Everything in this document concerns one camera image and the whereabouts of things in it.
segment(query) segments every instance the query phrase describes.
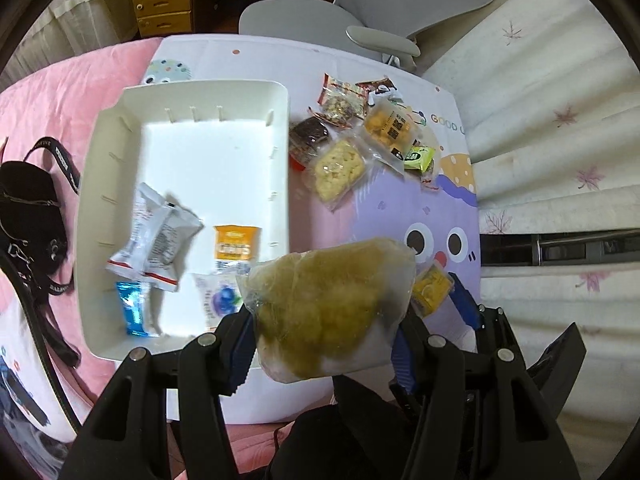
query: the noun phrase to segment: sheer curtain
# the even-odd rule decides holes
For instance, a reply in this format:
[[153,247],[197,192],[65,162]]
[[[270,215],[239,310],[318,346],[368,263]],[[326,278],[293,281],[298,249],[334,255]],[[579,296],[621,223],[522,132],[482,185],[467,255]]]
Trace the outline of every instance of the sheer curtain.
[[[640,76],[589,0],[495,0],[426,31],[425,79],[456,97],[481,232],[640,225]],[[485,267],[527,363],[576,321],[587,358],[560,417],[597,478],[640,415],[640,264]]]
[[130,40],[136,31],[131,0],[53,0],[0,73],[0,91],[54,62]]

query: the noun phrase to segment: silver bolt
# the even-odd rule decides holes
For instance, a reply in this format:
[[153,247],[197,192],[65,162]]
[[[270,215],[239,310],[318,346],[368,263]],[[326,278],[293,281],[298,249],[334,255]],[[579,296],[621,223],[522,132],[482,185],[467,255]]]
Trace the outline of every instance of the silver bolt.
[[515,355],[513,355],[513,352],[508,348],[500,348],[498,350],[498,358],[500,359],[500,361],[510,363],[515,359]]
[[429,346],[433,346],[434,348],[442,348],[447,344],[447,340],[441,335],[430,335],[427,339],[427,343],[429,343]]
[[129,358],[132,361],[140,361],[146,355],[146,348],[142,348],[139,346],[138,348],[134,348],[131,352],[129,352]]
[[216,342],[216,335],[211,332],[207,332],[206,334],[202,334],[198,338],[198,344],[200,346],[211,346]]

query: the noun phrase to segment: chair armrest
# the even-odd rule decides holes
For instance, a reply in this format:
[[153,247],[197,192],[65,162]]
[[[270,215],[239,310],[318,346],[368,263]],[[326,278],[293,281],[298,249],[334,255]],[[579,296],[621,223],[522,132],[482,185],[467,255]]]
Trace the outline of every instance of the chair armrest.
[[350,25],[347,27],[347,36],[356,45],[382,54],[391,54],[401,59],[420,56],[420,49],[413,41],[384,30]]

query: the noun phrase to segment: cartoon eye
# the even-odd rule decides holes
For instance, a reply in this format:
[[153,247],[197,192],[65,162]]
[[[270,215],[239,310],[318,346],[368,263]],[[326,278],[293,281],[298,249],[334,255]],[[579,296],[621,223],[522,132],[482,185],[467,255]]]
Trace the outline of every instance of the cartoon eye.
[[433,254],[433,234],[425,224],[411,224],[404,234],[404,243],[415,251],[415,261],[419,264]]
[[469,243],[466,234],[460,227],[454,227],[447,235],[447,254],[457,264],[466,258]]

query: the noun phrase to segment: teal cartoon character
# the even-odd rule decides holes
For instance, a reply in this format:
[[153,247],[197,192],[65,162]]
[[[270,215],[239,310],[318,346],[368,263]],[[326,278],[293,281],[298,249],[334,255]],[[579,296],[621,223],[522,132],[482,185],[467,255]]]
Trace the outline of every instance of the teal cartoon character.
[[142,83],[151,85],[171,81],[188,81],[189,79],[191,79],[191,70],[183,62],[175,59],[155,59],[146,69]]

